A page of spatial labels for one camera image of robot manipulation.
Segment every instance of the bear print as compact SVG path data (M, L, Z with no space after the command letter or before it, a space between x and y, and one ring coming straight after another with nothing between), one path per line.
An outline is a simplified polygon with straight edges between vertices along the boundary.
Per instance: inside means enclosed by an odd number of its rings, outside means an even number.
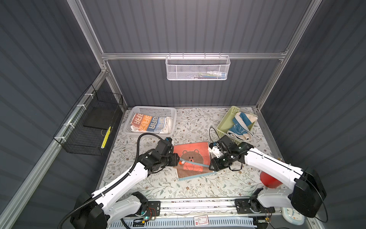
M194 151L183 150L183 155L180 158L182 158L188 162L195 162L195 163L203 164L203 157L199 153L198 149L195 149ZM183 169L202 172L203 166L194 165L194 164L186 162L183 164Z

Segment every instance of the colorful folded towel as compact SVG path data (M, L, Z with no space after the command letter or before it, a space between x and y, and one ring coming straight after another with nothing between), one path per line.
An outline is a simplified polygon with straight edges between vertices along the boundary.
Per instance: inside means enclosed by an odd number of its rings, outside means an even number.
M242 141L250 141L253 134L249 128L251 128L250 125L257 121L257 119L258 117L254 114L238 112L232 119L234 126L227 131L227 134Z
M153 117L135 114L131 121L131 130L140 133L169 134L172 131L173 119L171 117Z

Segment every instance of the alarm clock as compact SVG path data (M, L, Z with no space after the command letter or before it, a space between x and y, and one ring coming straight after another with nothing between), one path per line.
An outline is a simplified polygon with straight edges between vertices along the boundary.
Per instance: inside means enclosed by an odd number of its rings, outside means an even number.
M302 225L305 222L305 216L292 208L283 207L282 216L287 222L294 225Z

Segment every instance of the floral tablecloth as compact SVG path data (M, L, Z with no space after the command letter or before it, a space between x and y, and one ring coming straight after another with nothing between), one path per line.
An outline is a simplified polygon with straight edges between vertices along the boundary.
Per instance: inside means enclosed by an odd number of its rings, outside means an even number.
M174 144L209 142L208 130L210 126L216 128L228 110L229 108L177 109L177 121L172 137ZM133 164L138 136L123 133L128 113L129 111L126 111L123 117L122 126L117 135L100 187L113 181ZM271 155L258 123L254 125L252 133L254 137L250 144ZM211 136L213 140L217 140L217 136L213 131ZM142 154L154 148L157 142L158 139L153 137L142 138L140 153ZM240 168L240 163L232 166L232 169L238 168ZM148 199L249 196L257 188L263 187L259 178L260 172L258 169L244 165L241 171L233 172L224 169L210 176L178 181L175 169L165 168L163 171L152 174L136 184L124 197L135 191L140 191Z

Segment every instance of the yellow marker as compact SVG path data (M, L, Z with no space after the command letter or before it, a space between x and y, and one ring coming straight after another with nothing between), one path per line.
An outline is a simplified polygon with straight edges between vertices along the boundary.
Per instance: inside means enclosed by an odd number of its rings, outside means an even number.
M101 147L102 149L104 149L105 145L107 144L107 140L108 140L110 133L111 133L111 127L109 127L107 130L107 133L105 133L104 140L103 140L102 147Z

